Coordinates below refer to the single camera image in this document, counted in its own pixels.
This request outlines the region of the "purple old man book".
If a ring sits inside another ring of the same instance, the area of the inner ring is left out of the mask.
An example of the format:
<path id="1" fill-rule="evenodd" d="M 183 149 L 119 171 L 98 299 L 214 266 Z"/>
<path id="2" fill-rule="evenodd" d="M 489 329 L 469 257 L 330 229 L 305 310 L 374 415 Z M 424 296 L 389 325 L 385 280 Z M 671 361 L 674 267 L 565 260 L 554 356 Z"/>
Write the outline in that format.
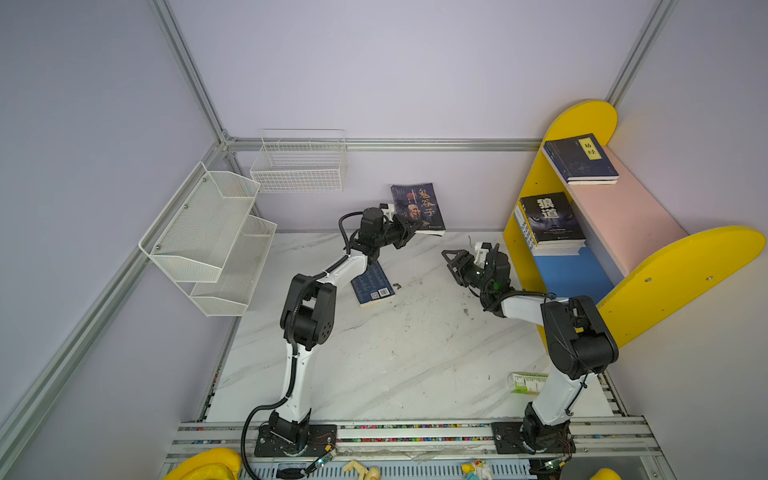
<path id="1" fill-rule="evenodd" d="M 395 212 L 419 225 L 418 233 L 443 236 L 446 226 L 432 183 L 392 185 Z"/>

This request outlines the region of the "dark blue barcode book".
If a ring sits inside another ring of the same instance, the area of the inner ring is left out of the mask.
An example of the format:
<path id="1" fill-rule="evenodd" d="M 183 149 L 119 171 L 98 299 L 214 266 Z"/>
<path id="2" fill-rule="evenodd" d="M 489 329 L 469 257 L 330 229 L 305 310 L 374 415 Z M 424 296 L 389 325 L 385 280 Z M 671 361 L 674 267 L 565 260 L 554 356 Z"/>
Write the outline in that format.
<path id="1" fill-rule="evenodd" d="M 360 307 L 372 306 L 395 295 L 393 285 L 379 261 L 353 278 L 351 286 Z"/>

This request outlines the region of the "white book black lettering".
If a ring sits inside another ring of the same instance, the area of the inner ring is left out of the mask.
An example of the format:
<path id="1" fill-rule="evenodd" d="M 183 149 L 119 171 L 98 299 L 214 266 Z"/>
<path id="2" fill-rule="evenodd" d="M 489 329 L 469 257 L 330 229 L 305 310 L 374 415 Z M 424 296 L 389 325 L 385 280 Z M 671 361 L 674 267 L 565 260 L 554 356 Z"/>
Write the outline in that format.
<path id="1" fill-rule="evenodd" d="M 578 252 L 576 251 L 536 251 L 534 247 L 538 242 L 535 240 L 533 230 L 529 226 L 527 220 L 524 218 L 523 212 L 519 205 L 515 207 L 513 215 L 515 220 L 517 221 L 517 224 L 522 233 L 523 239 L 525 240 L 527 247 L 529 248 L 531 254 L 534 257 L 574 256 L 574 255 L 578 255 L 579 251 L 582 249 L 581 248 Z"/>

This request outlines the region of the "black cover book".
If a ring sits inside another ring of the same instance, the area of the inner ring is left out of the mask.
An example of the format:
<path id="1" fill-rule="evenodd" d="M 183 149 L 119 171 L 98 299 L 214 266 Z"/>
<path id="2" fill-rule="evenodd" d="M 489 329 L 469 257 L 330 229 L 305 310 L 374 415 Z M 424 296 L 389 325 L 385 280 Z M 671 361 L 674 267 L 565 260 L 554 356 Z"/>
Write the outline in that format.
<path id="1" fill-rule="evenodd" d="M 564 192 L 521 197 L 518 206 L 535 245 L 584 245 L 586 237 Z"/>

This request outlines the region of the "dark blue book yellow label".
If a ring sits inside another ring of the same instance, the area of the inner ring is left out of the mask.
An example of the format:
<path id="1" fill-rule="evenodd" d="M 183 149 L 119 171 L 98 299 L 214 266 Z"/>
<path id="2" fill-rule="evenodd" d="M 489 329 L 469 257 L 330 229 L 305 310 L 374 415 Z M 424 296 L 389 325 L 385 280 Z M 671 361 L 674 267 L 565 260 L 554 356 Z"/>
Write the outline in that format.
<path id="1" fill-rule="evenodd" d="M 606 177 L 606 178 L 569 178 L 567 184 L 569 185 L 614 185 L 618 182 L 619 177 Z"/>

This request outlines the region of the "yellow cartoon cover book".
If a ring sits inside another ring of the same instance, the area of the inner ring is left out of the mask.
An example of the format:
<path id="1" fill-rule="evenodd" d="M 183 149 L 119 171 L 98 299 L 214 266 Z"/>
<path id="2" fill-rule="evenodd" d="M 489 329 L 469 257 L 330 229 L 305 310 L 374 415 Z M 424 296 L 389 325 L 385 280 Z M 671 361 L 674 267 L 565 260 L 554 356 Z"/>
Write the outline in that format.
<path id="1" fill-rule="evenodd" d="M 539 242 L 535 245 L 536 251 L 576 251 L 586 246 L 585 240 L 580 241 L 551 241 Z"/>

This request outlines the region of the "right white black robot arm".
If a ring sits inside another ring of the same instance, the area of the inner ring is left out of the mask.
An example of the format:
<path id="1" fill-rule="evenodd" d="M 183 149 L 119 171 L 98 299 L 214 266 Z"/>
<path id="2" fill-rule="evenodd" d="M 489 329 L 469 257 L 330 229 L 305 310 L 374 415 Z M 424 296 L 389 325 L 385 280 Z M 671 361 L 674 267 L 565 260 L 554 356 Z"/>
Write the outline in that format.
<path id="1" fill-rule="evenodd" d="M 519 438 L 528 452 L 546 451 L 566 436 L 588 380 L 618 360 L 616 341 L 590 297 L 514 288 L 509 258 L 498 244 L 480 242 L 472 252 L 444 250 L 441 255 L 456 283 L 468 288 L 485 312 L 544 329 L 552 369 L 526 406 Z"/>

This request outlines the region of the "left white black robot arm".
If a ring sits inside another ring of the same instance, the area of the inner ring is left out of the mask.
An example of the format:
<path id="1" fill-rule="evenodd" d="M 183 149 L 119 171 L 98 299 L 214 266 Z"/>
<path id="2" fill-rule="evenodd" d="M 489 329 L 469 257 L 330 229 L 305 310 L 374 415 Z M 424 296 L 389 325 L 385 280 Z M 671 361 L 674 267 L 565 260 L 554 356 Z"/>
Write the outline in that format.
<path id="1" fill-rule="evenodd" d="M 287 365 L 282 398 L 270 408 L 268 425 L 271 434 L 296 450 L 308 443 L 313 351 L 332 333 L 338 290 L 369 270 L 382 248 L 404 247 L 420 223 L 382 204 L 345 214 L 338 226 L 343 255 L 318 274 L 295 275 L 280 318 Z"/>

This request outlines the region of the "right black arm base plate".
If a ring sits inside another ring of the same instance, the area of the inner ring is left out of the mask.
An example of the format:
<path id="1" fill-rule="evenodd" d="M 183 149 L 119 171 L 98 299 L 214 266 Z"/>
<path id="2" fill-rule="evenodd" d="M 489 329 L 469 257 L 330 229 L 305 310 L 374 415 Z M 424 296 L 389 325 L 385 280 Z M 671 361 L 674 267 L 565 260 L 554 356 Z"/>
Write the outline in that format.
<path id="1" fill-rule="evenodd" d="M 498 454 L 572 454 L 575 451 L 570 423 L 539 425 L 527 420 L 494 422 L 492 437 Z"/>

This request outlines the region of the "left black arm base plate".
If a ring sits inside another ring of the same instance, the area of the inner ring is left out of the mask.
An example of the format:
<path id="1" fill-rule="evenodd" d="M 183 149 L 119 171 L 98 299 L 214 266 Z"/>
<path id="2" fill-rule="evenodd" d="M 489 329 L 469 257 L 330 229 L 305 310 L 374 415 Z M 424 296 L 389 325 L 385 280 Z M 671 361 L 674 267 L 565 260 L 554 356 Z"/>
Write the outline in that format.
<path id="1" fill-rule="evenodd" d="M 251 453 L 257 458 L 315 458 L 336 444 L 337 435 L 338 427 L 334 424 L 311 423 L 306 434 L 299 436 L 298 442 L 291 442 L 268 425 L 263 425 L 259 428 L 256 446 L 251 449 Z"/>

